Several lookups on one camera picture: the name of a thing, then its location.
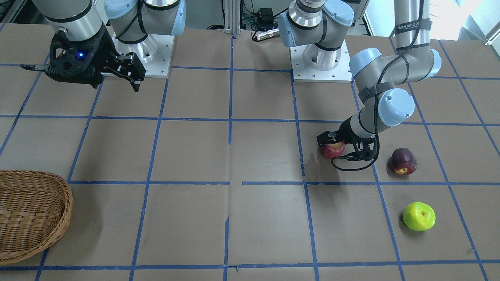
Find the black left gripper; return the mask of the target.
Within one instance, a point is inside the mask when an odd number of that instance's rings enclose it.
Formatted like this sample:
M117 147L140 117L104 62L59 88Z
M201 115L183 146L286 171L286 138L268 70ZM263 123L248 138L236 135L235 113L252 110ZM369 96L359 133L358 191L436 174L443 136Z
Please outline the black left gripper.
M351 119L343 121L338 130L334 132L323 132L316 136L318 147L326 146L327 144L336 144L343 142L344 144L357 145L361 143L365 137L356 135L351 125Z

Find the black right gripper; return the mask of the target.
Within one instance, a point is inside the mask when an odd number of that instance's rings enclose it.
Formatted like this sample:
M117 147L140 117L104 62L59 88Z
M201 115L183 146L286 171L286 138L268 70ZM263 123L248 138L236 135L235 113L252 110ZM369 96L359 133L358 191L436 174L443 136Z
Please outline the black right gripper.
M136 53L119 55L104 24L84 41L70 41L60 27L50 44L50 78L58 82L92 85L97 88L108 73L126 80L135 92L145 78L145 67Z

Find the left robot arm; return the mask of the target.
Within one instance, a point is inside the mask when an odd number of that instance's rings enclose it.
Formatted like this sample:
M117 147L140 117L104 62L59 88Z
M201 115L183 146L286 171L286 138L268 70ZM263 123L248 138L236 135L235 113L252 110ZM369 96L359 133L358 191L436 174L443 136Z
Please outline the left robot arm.
M394 8L395 54L383 56L377 48L367 48L350 59L364 107L335 132L318 135L318 146L373 142L377 133L398 126L414 113L414 102L398 85L432 78L440 70L441 57L430 47L430 2L396 0ZM306 46L304 58L309 65L326 71L334 68L334 56L339 55L354 18L352 7L341 0L294 0L277 22L283 45Z

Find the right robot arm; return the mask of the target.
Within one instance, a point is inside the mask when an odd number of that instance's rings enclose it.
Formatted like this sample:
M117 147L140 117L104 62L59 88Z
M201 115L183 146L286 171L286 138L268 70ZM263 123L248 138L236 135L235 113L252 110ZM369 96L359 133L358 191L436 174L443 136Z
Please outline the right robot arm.
M149 64L164 62L157 37L180 36L186 26L184 0L106 0L111 35L92 0L35 0L55 30L45 65L22 64L58 82L97 88L104 73L127 80L134 91L150 74Z

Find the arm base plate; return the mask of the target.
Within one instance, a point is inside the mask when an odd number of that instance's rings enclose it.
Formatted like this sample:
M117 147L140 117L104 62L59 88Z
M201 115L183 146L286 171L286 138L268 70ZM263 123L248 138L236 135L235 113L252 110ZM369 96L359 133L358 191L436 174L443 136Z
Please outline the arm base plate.
M145 67L146 78L168 78L173 47L176 37L163 34L149 34L148 37L136 44L125 44L111 36L118 53L134 52Z
M350 54L346 42L334 51L319 49L314 44L289 48L293 79L296 82L350 83Z

